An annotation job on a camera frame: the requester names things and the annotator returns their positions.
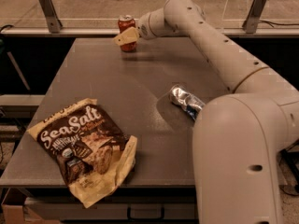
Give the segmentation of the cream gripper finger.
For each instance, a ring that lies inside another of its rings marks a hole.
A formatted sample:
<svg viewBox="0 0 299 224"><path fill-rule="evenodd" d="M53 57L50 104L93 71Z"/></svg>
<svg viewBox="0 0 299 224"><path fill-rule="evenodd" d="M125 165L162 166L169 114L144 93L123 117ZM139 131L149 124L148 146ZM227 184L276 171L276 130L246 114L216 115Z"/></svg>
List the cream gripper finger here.
<svg viewBox="0 0 299 224"><path fill-rule="evenodd" d="M126 44L134 43L139 38L139 32L135 27L129 27L126 30L124 30L122 33L116 35L113 38L113 41L118 46L123 46Z"/></svg>

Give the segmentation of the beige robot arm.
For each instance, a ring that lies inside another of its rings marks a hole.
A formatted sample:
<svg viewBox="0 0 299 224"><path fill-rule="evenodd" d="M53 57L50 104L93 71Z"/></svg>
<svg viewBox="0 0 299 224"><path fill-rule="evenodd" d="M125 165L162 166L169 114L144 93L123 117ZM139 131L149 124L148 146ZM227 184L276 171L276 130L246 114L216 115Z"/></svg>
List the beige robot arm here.
<svg viewBox="0 0 299 224"><path fill-rule="evenodd" d="M283 224L277 155L299 140L299 92L222 34L192 0L166 0L114 39L185 35L228 94L207 103L193 127L192 160L200 224Z"/></svg>

